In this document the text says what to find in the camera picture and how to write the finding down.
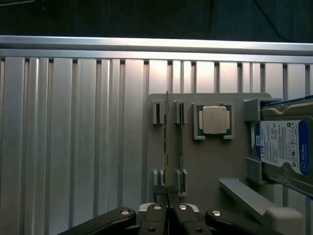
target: hard drive label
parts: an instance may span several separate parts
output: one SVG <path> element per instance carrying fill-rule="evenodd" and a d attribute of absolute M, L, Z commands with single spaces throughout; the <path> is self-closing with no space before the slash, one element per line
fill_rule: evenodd
<path fill-rule="evenodd" d="M 264 163 L 277 167 L 289 163 L 299 174 L 310 172 L 309 132 L 303 120 L 261 121 L 255 129 L 255 146 Z"/>

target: hard drive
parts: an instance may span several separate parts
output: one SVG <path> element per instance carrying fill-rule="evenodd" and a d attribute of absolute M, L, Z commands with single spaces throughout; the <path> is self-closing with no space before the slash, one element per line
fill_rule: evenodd
<path fill-rule="evenodd" d="M 252 126 L 252 157 L 263 176 L 313 197 L 313 96 L 261 107 Z"/>

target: gray mounting plate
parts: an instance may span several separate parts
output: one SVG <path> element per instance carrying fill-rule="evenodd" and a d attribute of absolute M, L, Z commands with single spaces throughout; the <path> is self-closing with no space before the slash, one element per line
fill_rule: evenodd
<path fill-rule="evenodd" d="M 179 127 L 176 123 L 175 101 L 184 100 L 187 109 L 187 123 L 183 132 L 183 161 L 188 171 L 188 195 L 181 202 L 197 205 L 204 212 L 213 207 L 234 210 L 237 206 L 222 194 L 219 178 L 245 179 L 245 157 L 250 153 L 250 127 L 245 120 L 244 101 L 257 98 L 270 98 L 268 93 L 232 93 L 232 94 L 169 94 L 169 184 L 174 185 L 175 169 L 179 169 Z M 153 124 L 154 100 L 165 100 L 165 94 L 151 94 L 148 97 L 145 128 L 147 130 L 147 202 L 152 202 L 154 172 L 163 168 L 164 125 Z M 232 140 L 223 136 L 206 136 L 205 140 L 194 140 L 193 103 L 205 106 L 220 106 L 231 103 L 234 111 L 234 135 Z"/>

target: aluminum profile panel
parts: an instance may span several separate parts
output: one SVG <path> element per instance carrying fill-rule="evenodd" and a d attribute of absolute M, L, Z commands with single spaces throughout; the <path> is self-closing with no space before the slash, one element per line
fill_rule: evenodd
<path fill-rule="evenodd" d="M 11 36 L 0 45 L 3 234 L 56 234 L 146 202 L 149 94 L 313 94 L 312 45 Z"/>

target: dark background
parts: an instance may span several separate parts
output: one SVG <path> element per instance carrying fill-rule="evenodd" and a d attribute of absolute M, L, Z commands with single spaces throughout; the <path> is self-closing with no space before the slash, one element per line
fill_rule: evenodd
<path fill-rule="evenodd" d="M 312 0 L 44 0 L 0 8 L 2 35 L 312 43 L 312 29 Z"/>

